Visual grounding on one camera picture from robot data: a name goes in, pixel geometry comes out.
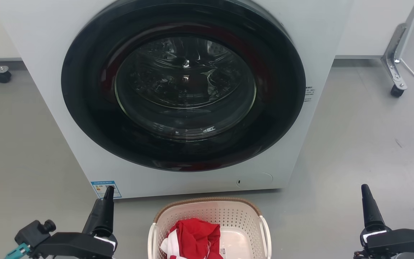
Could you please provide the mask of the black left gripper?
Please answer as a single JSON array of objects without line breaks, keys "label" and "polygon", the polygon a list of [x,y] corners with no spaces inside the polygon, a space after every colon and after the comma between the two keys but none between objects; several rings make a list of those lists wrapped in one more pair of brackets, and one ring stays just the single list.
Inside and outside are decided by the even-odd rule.
[{"label": "black left gripper", "polygon": [[102,199],[95,200],[83,233],[58,232],[31,249],[31,258],[67,257],[111,259],[118,242],[113,234],[114,190],[108,186]]}]

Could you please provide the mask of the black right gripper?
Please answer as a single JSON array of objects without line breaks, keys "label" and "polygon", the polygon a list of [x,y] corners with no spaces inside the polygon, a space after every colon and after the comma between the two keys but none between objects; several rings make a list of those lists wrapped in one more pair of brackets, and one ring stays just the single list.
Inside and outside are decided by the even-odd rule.
[{"label": "black right gripper", "polygon": [[392,258],[403,253],[414,254],[414,230],[386,227],[368,184],[361,185],[361,193],[365,230],[360,235],[363,250],[359,257]]}]

